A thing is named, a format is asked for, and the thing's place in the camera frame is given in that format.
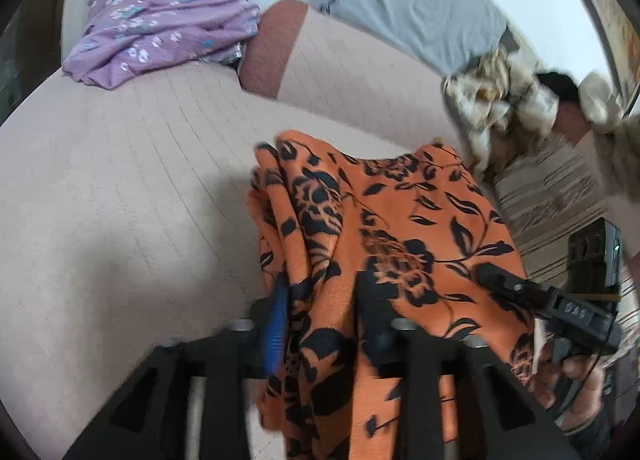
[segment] gray cloth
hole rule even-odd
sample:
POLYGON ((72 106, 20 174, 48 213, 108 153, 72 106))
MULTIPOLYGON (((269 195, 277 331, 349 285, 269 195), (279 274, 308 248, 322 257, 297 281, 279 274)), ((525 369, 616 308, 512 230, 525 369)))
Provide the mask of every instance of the gray cloth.
POLYGON ((331 0, 324 12, 399 47, 442 75, 498 46, 507 27, 489 0, 331 0))

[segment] white flower print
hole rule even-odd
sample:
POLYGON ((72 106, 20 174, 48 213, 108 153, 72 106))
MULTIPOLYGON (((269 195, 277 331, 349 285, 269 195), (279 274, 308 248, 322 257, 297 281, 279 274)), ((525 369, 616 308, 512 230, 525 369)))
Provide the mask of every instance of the white flower print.
POLYGON ((149 61, 149 53, 146 52, 145 49, 140 49, 140 53, 138 55, 138 60, 140 63, 146 63, 149 61))

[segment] sofa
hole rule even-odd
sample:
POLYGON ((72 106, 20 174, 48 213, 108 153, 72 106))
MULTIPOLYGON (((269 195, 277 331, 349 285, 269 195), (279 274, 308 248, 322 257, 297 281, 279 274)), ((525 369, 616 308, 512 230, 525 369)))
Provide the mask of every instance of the sofa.
MULTIPOLYGON (((61 458, 154 344, 206 336, 262 295, 256 143, 297 129, 380 158, 437 136, 466 157, 440 89, 296 0, 265 12, 238 72, 42 83, 0 127, 0 399, 40 458, 61 458)), ((252 426, 254 458, 277 458, 252 426)))

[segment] purple floral cloth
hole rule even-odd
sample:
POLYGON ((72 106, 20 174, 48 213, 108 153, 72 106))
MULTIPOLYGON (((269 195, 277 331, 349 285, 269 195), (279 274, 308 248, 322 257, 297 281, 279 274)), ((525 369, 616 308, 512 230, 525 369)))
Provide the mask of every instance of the purple floral cloth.
POLYGON ((91 0, 83 38, 62 69, 111 90, 156 68, 207 55, 224 60, 258 32, 248 0, 91 0))

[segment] orange floral cloth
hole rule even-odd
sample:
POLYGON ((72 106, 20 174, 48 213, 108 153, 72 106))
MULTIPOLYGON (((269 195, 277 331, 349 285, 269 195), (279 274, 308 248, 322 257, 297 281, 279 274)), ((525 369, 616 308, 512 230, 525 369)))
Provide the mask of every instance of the orange floral cloth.
MULTIPOLYGON (((289 283, 282 367, 258 402, 292 459, 390 459, 401 385, 380 379, 361 343, 354 288, 377 285, 432 335, 475 333, 523 383, 532 317, 471 279, 492 262, 524 276, 500 216, 450 148, 355 159, 289 131, 256 149, 248 207, 260 230, 267 291, 289 283)), ((442 378, 444 440, 456 437, 452 384, 442 378)))

